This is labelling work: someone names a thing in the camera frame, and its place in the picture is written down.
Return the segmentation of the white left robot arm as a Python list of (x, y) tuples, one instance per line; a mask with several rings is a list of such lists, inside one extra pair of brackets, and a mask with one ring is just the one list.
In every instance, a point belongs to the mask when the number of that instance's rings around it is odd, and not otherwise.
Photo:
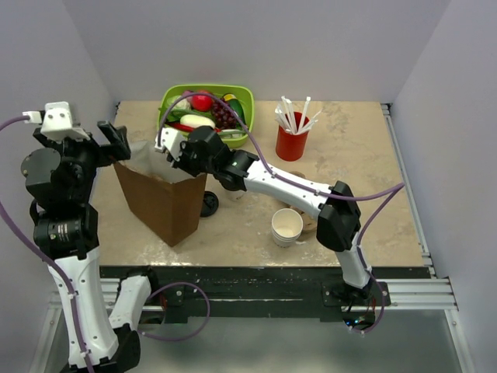
[(108, 140), (73, 127), (56, 139), (40, 129), (42, 147), (21, 165), (33, 197), (33, 240), (57, 285), (68, 330), (64, 372), (126, 372), (137, 367), (141, 345), (137, 325), (144, 305), (159, 300), (161, 286), (150, 270), (120, 280), (113, 311), (106, 310), (100, 279), (98, 213), (89, 203), (96, 171), (131, 156), (127, 129), (101, 121)]

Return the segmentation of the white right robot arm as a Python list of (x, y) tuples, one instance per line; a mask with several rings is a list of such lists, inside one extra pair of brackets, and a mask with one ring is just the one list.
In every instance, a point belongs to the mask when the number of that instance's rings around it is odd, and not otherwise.
[(329, 186), (284, 172), (260, 155), (229, 148), (208, 126), (198, 127), (188, 136), (165, 127), (155, 146), (167, 152), (172, 167), (191, 176), (211, 174), (226, 190), (264, 194), (309, 215), (318, 224), (317, 240), (339, 260), (348, 300), (364, 305), (373, 297), (371, 269), (357, 248), (360, 209), (348, 184)]

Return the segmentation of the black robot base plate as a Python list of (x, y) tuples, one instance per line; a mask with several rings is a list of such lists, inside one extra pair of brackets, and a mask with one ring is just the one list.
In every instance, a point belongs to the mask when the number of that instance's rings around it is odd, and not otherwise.
[(341, 322), (368, 301), (346, 294), (338, 267), (102, 266), (103, 282), (150, 272), (154, 297), (144, 319), (186, 323), (192, 318), (317, 319)]

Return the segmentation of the white paper coffee cup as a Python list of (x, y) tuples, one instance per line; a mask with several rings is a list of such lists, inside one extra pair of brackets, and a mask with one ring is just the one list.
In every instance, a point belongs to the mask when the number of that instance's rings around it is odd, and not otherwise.
[(237, 191), (226, 190), (226, 196), (227, 196), (227, 199), (229, 199), (231, 201), (239, 201), (245, 196), (245, 191), (243, 191), (243, 190), (237, 190)]

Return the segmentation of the brown paper takeout bag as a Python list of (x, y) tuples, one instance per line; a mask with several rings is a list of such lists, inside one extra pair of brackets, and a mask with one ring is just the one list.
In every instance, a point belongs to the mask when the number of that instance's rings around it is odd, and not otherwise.
[(172, 168), (150, 141), (133, 142), (130, 150), (130, 159), (114, 164), (128, 207), (168, 246), (176, 246), (198, 228), (207, 175)]

